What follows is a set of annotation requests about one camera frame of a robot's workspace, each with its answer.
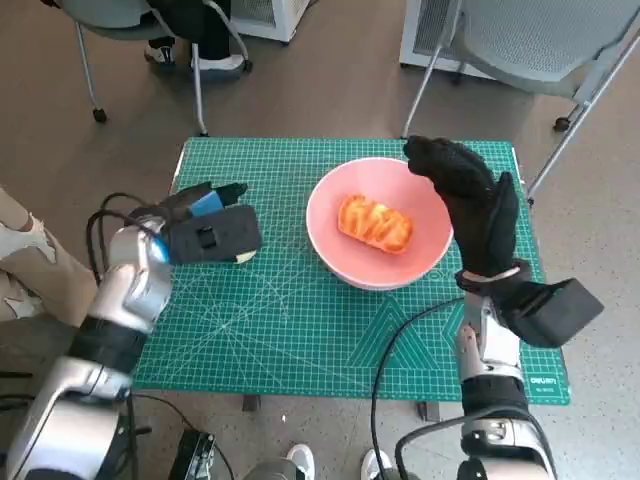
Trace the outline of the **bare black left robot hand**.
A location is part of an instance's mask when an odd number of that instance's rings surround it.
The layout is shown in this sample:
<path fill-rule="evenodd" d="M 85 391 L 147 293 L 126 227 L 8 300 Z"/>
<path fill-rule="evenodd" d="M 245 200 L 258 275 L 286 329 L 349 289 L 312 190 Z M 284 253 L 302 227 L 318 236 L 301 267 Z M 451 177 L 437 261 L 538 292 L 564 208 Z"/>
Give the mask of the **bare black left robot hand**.
<path fill-rule="evenodd" d="M 205 216 L 238 202 L 246 193 L 246 183 L 233 182 L 214 187 L 210 181 L 190 186 L 161 201 L 176 221 Z"/>

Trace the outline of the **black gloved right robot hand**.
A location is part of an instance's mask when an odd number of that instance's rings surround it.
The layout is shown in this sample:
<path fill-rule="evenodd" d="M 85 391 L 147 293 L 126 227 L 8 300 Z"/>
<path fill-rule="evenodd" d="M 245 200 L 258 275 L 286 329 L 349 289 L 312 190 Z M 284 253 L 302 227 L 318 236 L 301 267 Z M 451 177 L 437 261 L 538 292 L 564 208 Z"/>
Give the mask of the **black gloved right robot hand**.
<path fill-rule="evenodd" d="M 445 138 L 410 136 L 408 168 L 433 183 L 448 210 L 465 272 L 496 277 L 515 267 L 519 199 L 513 177 L 493 177 L 483 157 Z"/>

